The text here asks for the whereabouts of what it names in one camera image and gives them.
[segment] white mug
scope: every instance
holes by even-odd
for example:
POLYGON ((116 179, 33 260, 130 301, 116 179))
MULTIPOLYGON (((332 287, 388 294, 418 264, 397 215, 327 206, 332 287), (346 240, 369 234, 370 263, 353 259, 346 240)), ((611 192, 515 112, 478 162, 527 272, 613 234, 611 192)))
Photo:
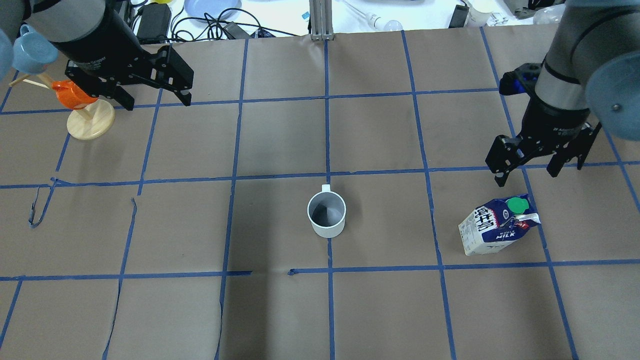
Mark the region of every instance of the white mug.
POLYGON ((334 238, 344 229, 347 206, 344 199, 331 191, 329 184, 315 194, 307 205, 307 216, 316 234, 323 238, 334 238))

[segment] milk carton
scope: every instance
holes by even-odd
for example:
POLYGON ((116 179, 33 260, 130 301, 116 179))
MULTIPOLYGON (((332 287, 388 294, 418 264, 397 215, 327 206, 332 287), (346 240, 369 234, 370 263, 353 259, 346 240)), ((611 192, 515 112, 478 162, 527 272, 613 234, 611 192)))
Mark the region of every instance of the milk carton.
POLYGON ((458 225, 466 255, 493 254, 517 239, 540 218, 529 202, 528 194, 493 199, 477 207, 458 225))

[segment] metal bracket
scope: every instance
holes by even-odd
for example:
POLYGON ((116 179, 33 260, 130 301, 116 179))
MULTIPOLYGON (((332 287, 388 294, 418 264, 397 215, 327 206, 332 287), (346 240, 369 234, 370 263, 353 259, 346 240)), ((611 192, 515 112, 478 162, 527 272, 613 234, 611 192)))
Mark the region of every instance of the metal bracket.
POLYGON ((309 0, 311 40, 333 40, 331 0, 309 0))

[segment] mug handle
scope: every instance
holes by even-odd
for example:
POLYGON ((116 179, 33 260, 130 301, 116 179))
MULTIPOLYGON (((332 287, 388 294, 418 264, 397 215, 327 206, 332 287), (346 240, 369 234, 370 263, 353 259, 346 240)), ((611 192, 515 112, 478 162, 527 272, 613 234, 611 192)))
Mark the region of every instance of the mug handle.
POLYGON ((34 28, 31 27, 31 25, 27 25, 24 24, 20 27, 20 36, 24 36, 28 33, 34 33, 36 32, 34 28))

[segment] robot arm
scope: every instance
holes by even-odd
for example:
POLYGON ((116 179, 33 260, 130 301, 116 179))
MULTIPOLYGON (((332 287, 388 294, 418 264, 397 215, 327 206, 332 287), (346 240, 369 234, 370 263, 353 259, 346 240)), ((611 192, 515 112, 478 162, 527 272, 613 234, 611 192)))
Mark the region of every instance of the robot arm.
POLYGON ((156 54, 142 49, 133 31, 105 0, 31 0, 25 6, 26 2, 0 2, 3 16, 12 17, 10 22, 3 20, 2 30, 12 39, 24 18, 69 58, 65 74, 87 94, 115 99, 132 110, 134 99, 121 85, 146 84, 167 89, 184 105, 191 104, 191 67, 169 45, 156 54), (25 7, 30 10, 26 17, 25 7))
POLYGON ((500 81, 500 93, 531 96, 515 138, 499 135, 486 164, 504 186, 530 159, 553 154, 547 171, 578 159, 578 169, 602 126, 640 140, 640 0, 567 0, 542 64, 524 64, 500 81), (600 123, 586 122, 590 111, 600 123))

